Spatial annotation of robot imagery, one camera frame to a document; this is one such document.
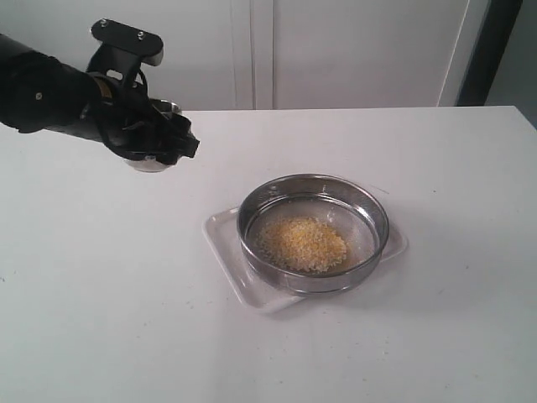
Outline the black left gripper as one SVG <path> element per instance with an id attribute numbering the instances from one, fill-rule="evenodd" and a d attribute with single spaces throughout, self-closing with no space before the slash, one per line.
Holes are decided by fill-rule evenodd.
<path id="1" fill-rule="evenodd" d="M 84 76 L 96 87 L 86 105 L 86 116 L 93 121 L 100 141 L 115 155 L 162 165 L 176 165 L 181 157 L 195 156 L 200 142 L 190 131 L 191 121 L 182 115 L 166 117 L 156 110 L 142 71 L 126 87 L 99 72 Z"/>

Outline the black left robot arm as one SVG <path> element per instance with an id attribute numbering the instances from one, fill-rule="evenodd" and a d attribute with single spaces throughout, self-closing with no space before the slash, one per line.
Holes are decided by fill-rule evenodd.
<path id="1" fill-rule="evenodd" d="M 142 65 L 158 65 L 162 40 L 97 35 L 85 71 L 1 37 L 1 122 L 19 133 L 49 130 L 103 144 L 128 162 L 176 165 L 199 140 L 172 102 L 149 96 Z"/>

